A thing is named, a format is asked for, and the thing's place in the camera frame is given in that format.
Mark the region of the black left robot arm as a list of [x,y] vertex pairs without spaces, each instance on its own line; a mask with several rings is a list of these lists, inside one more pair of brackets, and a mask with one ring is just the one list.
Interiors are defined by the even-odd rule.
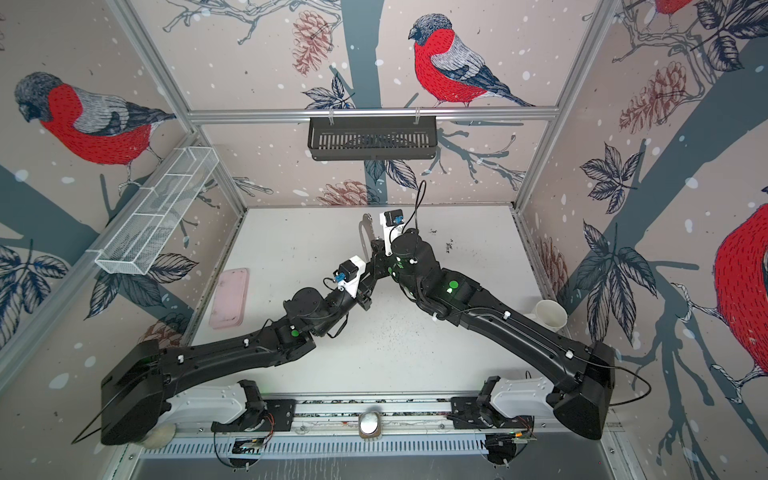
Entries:
[[157,340],[137,344],[101,382],[101,443],[139,441],[171,410],[170,399],[192,387],[305,356],[315,348],[315,339],[327,335],[355,306],[370,307],[376,283],[389,268],[385,255],[372,258],[362,268],[355,295],[336,289],[323,296],[305,287],[284,302],[281,318],[249,334],[185,347],[162,347]]

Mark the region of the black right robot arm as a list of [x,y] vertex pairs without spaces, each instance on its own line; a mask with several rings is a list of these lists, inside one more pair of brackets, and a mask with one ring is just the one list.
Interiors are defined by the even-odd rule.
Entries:
[[553,384],[545,402],[573,433],[602,438],[615,387],[611,347],[590,345],[555,333],[508,307],[465,274],[444,268],[414,229],[394,240],[370,241],[377,278],[389,275],[424,313],[463,327],[521,358]]

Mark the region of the black hanging basket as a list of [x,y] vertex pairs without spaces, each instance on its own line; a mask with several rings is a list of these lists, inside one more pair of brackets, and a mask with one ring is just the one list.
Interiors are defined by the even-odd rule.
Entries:
[[435,117],[313,118],[307,148],[315,161],[428,160],[438,149]]

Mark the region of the silver push button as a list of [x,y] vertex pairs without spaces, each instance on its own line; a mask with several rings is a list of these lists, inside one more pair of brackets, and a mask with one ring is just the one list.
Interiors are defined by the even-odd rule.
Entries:
[[379,411],[369,410],[358,417],[358,434],[364,440],[378,438],[382,434],[383,420]]

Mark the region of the white mug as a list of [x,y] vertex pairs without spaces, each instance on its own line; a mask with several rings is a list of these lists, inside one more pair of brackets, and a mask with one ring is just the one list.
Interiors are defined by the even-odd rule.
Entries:
[[540,300],[526,317],[553,332],[562,330],[568,322],[568,313],[554,300]]

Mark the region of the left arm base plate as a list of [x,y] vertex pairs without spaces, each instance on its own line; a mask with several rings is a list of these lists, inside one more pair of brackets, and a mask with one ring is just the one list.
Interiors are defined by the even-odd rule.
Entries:
[[265,400],[263,407],[247,406],[235,420],[223,424],[213,422],[214,433],[289,432],[297,406],[294,399]]

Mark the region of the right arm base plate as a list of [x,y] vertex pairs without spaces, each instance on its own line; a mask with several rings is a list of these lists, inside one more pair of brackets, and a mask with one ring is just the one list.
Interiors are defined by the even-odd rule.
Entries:
[[489,403],[479,403],[477,397],[452,397],[446,418],[455,429],[521,429],[529,430],[534,416],[505,417]]

